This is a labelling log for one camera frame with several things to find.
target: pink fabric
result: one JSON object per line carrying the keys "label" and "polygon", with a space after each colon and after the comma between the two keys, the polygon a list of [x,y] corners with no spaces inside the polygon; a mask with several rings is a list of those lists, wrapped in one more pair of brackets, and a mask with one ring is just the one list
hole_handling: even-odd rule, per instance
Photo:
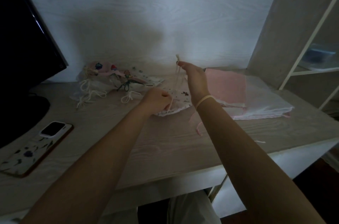
{"label": "pink fabric", "polygon": [[205,73],[209,92],[215,99],[230,106],[245,106],[246,78],[244,75],[211,68],[207,68]]}

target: white shelf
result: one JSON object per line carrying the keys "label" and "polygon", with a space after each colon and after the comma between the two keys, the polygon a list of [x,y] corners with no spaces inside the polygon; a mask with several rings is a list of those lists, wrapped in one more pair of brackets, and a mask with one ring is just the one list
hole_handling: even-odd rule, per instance
{"label": "white shelf", "polygon": [[294,69],[294,72],[292,72],[291,76],[300,76],[300,75],[308,75],[308,74],[318,74],[318,73],[325,73],[325,72],[334,72],[334,71],[339,71],[339,67],[335,69],[329,69],[329,70],[322,70],[322,71],[317,71],[317,70],[309,70],[304,67],[297,66]]}

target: phone case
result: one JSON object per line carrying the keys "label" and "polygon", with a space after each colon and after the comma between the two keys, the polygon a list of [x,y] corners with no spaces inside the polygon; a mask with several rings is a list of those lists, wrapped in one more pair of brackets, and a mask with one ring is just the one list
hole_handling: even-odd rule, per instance
{"label": "phone case", "polygon": [[73,125],[65,123],[65,127],[53,137],[38,134],[2,162],[0,172],[18,178],[27,176],[73,129]]}

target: white pants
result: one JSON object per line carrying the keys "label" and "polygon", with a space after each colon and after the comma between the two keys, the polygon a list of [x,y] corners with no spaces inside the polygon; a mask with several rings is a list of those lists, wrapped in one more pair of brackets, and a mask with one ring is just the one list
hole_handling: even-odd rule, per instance
{"label": "white pants", "polygon": [[[138,224],[137,209],[121,211],[100,219],[99,224]],[[167,224],[221,224],[203,190],[169,200]]]}

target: right hand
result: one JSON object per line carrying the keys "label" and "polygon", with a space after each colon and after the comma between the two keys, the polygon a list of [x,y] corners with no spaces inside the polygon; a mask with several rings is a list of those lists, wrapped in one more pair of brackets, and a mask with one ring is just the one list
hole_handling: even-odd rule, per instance
{"label": "right hand", "polygon": [[196,106],[202,98],[206,95],[210,95],[207,88],[205,72],[201,67],[197,67],[196,65],[184,61],[179,61],[178,66],[182,67],[187,73],[191,101],[193,106]]}

